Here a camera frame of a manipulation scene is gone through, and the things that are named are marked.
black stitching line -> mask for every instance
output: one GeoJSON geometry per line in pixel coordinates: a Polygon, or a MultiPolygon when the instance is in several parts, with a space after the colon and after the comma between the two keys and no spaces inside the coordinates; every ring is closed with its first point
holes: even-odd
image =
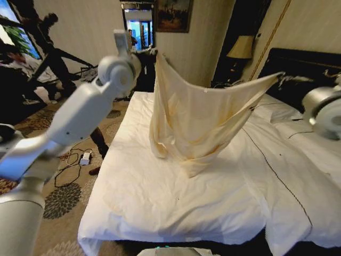
{"type": "Polygon", "coordinates": [[[313,131],[306,131],[306,132],[296,132],[296,133],[294,133],[294,134],[292,134],[292,135],[290,135],[289,137],[288,137],[288,139],[290,139],[292,136],[294,136],[295,134],[299,134],[299,133],[309,133],[309,132],[313,132],[313,131]]]}
{"type": "Polygon", "coordinates": [[[304,208],[304,206],[302,205],[302,203],[298,200],[298,198],[296,197],[296,195],[288,188],[288,186],[281,180],[281,178],[278,176],[278,174],[276,173],[276,171],[272,168],[272,166],[269,164],[269,162],[267,161],[264,153],[261,151],[261,149],[259,148],[259,146],[254,142],[254,140],[251,138],[250,134],[245,131],[246,134],[249,136],[250,140],[253,142],[253,144],[258,148],[258,150],[262,153],[263,157],[264,157],[264,160],[266,162],[266,164],[268,165],[268,167],[271,169],[271,171],[276,175],[276,177],[279,179],[279,181],[285,186],[285,188],[293,195],[293,197],[296,199],[296,201],[300,204],[301,208],[303,209],[304,211],[304,214],[306,215],[306,217],[308,218],[308,221],[310,223],[310,230],[308,232],[308,234],[305,236],[304,239],[306,239],[308,236],[310,236],[312,230],[313,230],[313,223],[309,217],[309,215],[307,214],[307,211],[306,209],[304,208]]]}
{"type": "Polygon", "coordinates": [[[263,106],[263,105],[272,105],[272,104],[285,104],[284,102],[275,102],[275,103],[264,103],[264,104],[261,104],[261,105],[258,105],[256,108],[260,107],[260,106],[263,106]]]}

lampshade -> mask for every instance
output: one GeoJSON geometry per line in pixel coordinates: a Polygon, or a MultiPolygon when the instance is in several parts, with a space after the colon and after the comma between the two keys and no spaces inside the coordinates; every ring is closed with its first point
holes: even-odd
{"type": "Polygon", "coordinates": [[[239,36],[233,48],[227,54],[227,57],[235,59],[251,59],[253,40],[254,36],[239,36]]]}

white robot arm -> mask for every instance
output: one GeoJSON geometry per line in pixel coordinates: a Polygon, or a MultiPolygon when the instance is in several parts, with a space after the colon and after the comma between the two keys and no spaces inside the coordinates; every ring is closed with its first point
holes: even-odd
{"type": "Polygon", "coordinates": [[[310,91],[302,101],[304,119],[313,131],[330,140],[341,139],[341,75],[332,87],[319,87],[310,91]]]}
{"type": "Polygon", "coordinates": [[[41,191],[57,170],[56,156],[87,138],[108,115],[113,100],[134,87],[141,63],[129,52],[128,34],[116,30],[114,35],[119,55],[101,60],[98,77],[71,95],[44,134],[18,136],[18,143],[1,159],[0,177],[20,180],[14,190],[0,196],[0,223],[6,234],[0,236],[1,255],[32,255],[45,207],[41,191]]]}

table lamp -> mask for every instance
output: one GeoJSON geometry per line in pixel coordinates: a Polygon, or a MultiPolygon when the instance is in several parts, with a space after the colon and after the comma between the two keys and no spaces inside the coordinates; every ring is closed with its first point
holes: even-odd
{"type": "Polygon", "coordinates": [[[228,82],[231,82],[231,79],[233,78],[233,80],[236,80],[236,78],[239,79],[242,70],[247,62],[246,60],[252,58],[253,40],[254,36],[239,36],[233,48],[226,55],[229,58],[235,59],[234,65],[230,69],[232,77],[228,80],[228,82]]]}

picture frame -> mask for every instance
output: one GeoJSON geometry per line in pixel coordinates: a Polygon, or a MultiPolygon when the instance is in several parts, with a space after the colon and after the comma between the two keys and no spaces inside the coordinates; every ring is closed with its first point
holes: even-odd
{"type": "Polygon", "coordinates": [[[188,33],[193,0],[157,0],[156,32],[188,33]]]}

